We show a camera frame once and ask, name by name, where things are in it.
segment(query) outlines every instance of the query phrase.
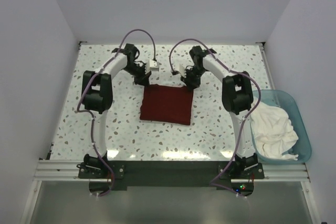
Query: white wall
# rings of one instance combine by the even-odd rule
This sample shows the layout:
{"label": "white wall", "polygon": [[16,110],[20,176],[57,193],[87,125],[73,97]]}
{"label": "white wall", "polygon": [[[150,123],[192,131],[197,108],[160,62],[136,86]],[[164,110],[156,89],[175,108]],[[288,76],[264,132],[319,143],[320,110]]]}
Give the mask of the white wall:
{"label": "white wall", "polygon": [[323,220],[336,223],[336,0],[291,0],[266,43],[277,89],[298,103],[313,155],[308,172]]}
{"label": "white wall", "polygon": [[[73,33],[89,42],[120,41],[144,28],[160,42],[266,41],[289,0],[57,0]],[[147,41],[143,34],[134,39]]]}
{"label": "white wall", "polygon": [[0,0],[0,223],[18,223],[77,57],[56,0]]}

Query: cable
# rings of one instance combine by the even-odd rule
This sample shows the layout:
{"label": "cable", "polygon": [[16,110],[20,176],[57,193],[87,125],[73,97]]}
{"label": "cable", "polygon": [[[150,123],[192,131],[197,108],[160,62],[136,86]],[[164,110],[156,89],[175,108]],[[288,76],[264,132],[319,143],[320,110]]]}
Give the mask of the cable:
{"label": "cable", "polygon": [[138,53],[138,55],[134,57],[135,60],[137,60],[138,57],[140,56],[140,51],[138,49],[137,49],[137,53]]}
{"label": "cable", "polygon": [[259,105],[260,101],[261,101],[261,90],[260,90],[260,87],[259,85],[257,84],[257,82],[252,78],[250,77],[249,75],[247,74],[244,74],[242,72],[238,72],[238,71],[235,71],[235,70],[232,70],[232,69],[229,69],[224,63],[221,62],[221,60],[219,60],[218,58],[216,58],[216,56],[211,52],[211,50],[203,43],[201,42],[200,40],[198,39],[193,39],[193,38],[189,38],[189,39],[183,39],[181,40],[180,42],[176,43],[175,46],[173,46],[173,48],[171,49],[170,53],[169,53],[169,64],[170,64],[170,67],[172,69],[172,73],[176,72],[176,70],[174,70],[173,68],[173,64],[172,64],[172,53],[174,51],[174,49],[181,43],[185,42],[185,41],[195,41],[199,44],[201,44],[208,52],[209,54],[225,69],[227,70],[228,72],[231,72],[231,73],[235,73],[235,74],[239,74],[241,76],[244,76],[246,78],[248,78],[251,82],[253,82],[253,84],[256,86],[257,90],[258,90],[258,94],[259,94],[259,97],[258,97],[258,101],[257,103],[254,105],[254,107],[246,114],[246,116],[243,118],[243,121],[240,125],[240,129],[239,129],[239,133],[238,133],[238,139],[237,139],[237,144],[236,144],[236,147],[235,147],[235,150],[233,152],[233,155],[231,157],[231,159],[229,160],[229,162],[227,163],[227,165],[225,166],[225,168],[216,176],[214,177],[211,181],[210,181],[210,185],[213,185],[213,186],[218,186],[218,187],[221,187],[221,188],[224,188],[224,189],[227,189],[227,190],[230,190],[230,188],[226,187],[226,186],[223,186],[223,185],[220,185],[220,184],[214,184],[214,182],[219,179],[225,172],[226,170],[230,167],[230,165],[232,164],[233,162],[233,159],[235,158],[235,155],[238,151],[238,146],[239,146],[239,143],[240,143],[240,138],[242,136],[242,132],[243,132],[243,127],[244,127],[244,124],[245,124],[245,121],[246,119],[251,115],[251,113],[256,109],[256,107]]}
{"label": "cable", "polygon": [[82,104],[82,102],[83,102],[83,100],[84,100],[85,95],[88,93],[88,90],[89,90],[89,88],[91,87],[91,84],[92,84],[93,80],[94,80],[99,74],[101,74],[101,73],[104,71],[104,69],[105,69],[105,68],[106,68],[106,67],[107,67],[107,66],[108,66],[108,65],[109,65],[109,64],[110,64],[110,63],[111,63],[117,56],[118,56],[118,54],[119,54],[119,52],[120,52],[120,50],[121,50],[121,47],[122,47],[122,45],[124,44],[124,41],[125,41],[126,38],[127,38],[132,32],[134,32],[134,31],[142,31],[142,32],[146,33],[146,34],[150,37],[150,39],[151,39],[152,42],[153,42],[153,48],[154,48],[154,60],[156,60],[156,58],[155,58],[155,55],[156,55],[155,42],[154,42],[153,37],[152,37],[147,31],[145,31],[145,30],[143,30],[143,29],[134,29],[134,30],[129,31],[129,32],[124,36],[124,38],[121,40],[120,46],[119,46],[117,52],[115,53],[115,55],[114,55],[111,59],[109,59],[97,73],[95,73],[95,74],[91,77],[91,79],[89,80],[87,86],[85,87],[84,92],[83,92],[82,96],[80,97],[79,102],[78,102],[78,105],[77,105],[77,112],[78,112],[78,113],[84,113],[84,112],[87,112],[87,113],[89,113],[89,114],[91,115],[91,117],[92,117],[92,120],[91,120],[91,132],[90,132],[90,138],[91,138],[91,144],[92,144],[92,147],[93,147],[93,149],[94,149],[94,152],[95,152],[96,155],[98,156],[98,159],[103,163],[104,166],[106,166],[106,168],[109,170],[109,172],[111,173],[111,176],[112,176],[112,185],[111,185],[111,187],[109,187],[109,190],[100,193],[100,194],[98,195],[99,197],[104,196],[104,195],[108,194],[110,191],[112,191],[112,188],[113,188],[113,185],[114,185],[114,181],[115,181],[115,176],[114,176],[114,172],[113,172],[112,168],[111,168],[111,167],[104,161],[104,159],[102,158],[102,156],[99,154],[99,152],[98,152],[98,150],[97,150],[97,147],[96,147],[96,143],[95,143],[95,141],[94,141],[94,139],[93,139],[93,129],[94,129],[94,126],[95,126],[95,125],[94,125],[94,124],[95,124],[95,123],[94,123],[94,122],[95,122],[95,121],[94,121],[94,120],[95,120],[94,114],[93,114],[93,112],[90,111],[90,110],[81,110],[81,109],[80,109],[80,106],[81,106],[81,104]]}

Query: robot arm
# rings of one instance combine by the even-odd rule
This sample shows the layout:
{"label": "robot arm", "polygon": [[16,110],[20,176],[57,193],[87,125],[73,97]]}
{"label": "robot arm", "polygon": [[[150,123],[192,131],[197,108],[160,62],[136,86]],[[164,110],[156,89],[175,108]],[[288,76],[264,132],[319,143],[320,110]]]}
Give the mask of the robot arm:
{"label": "robot arm", "polygon": [[[154,60],[150,60],[147,63],[136,62],[136,56],[139,54],[139,50],[135,45],[126,44],[124,49],[120,50],[118,57],[114,57],[117,52],[117,48],[112,51],[113,60],[110,64],[100,73],[92,82],[87,94],[83,99],[83,104],[86,110],[90,110],[95,114],[95,121],[97,126],[94,128],[93,137],[96,140],[96,148],[101,156],[104,156],[107,152],[105,142],[105,129],[106,118],[108,110],[112,106],[113,92],[112,92],[112,79],[121,70],[125,70],[134,76],[134,83],[142,86],[149,85],[149,77],[151,70],[158,71],[158,63]],[[98,68],[94,71],[85,71],[83,74],[82,82],[82,94],[91,77],[100,71],[102,68]],[[91,149],[88,153],[90,156],[97,156]]]}
{"label": "robot arm", "polygon": [[[193,47],[190,55],[195,65],[187,70],[180,66],[181,81],[190,90],[193,90],[200,86],[202,74],[209,71],[222,82],[222,103],[231,116],[237,144],[240,125],[251,109],[253,102],[251,83],[249,79],[242,75],[231,74],[208,54],[208,51],[202,50],[200,46]],[[246,119],[243,127],[235,160],[239,163],[240,169],[243,170],[258,165],[249,118]]]}

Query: metal frame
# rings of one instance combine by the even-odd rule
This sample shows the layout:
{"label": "metal frame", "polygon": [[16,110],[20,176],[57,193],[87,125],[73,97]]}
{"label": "metal frame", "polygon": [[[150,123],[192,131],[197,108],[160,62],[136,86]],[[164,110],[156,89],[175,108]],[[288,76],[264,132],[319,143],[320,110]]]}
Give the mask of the metal frame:
{"label": "metal frame", "polygon": [[[34,180],[36,181],[88,181],[106,182],[106,179],[78,178],[77,164],[82,161],[52,161],[38,162]],[[268,165],[263,164],[265,179],[255,179],[258,182],[309,182],[306,166],[299,165]],[[245,182],[245,179],[232,179],[232,182]]]}
{"label": "metal frame", "polygon": [[[265,63],[267,76],[272,89],[275,88],[269,71],[265,50],[258,44]],[[43,181],[66,182],[106,182],[106,179],[79,179],[77,164],[82,161],[52,161],[40,160],[33,179],[27,203],[20,224],[29,224],[34,213],[41,184]],[[255,179],[256,182],[301,182],[304,198],[313,224],[321,224],[316,202],[311,192],[310,179],[305,164],[298,165],[269,165],[263,163],[265,179]],[[244,182],[244,179],[232,179],[232,182]]]}
{"label": "metal frame", "polygon": [[38,180],[33,181],[33,184],[30,187],[25,209],[21,216],[20,224],[30,224],[32,220],[31,218],[34,213],[37,197],[41,189],[41,184],[42,184],[42,181],[38,181]]}

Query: glass panel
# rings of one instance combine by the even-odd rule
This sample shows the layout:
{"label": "glass panel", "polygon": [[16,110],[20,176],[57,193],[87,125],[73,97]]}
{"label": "glass panel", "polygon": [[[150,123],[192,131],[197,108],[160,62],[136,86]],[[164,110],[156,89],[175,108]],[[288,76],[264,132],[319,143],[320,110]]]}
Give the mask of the glass panel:
{"label": "glass panel", "polygon": [[130,187],[97,199],[88,182],[44,182],[32,223],[312,223],[300,183],[256,183],[248,202],[215,188]]}

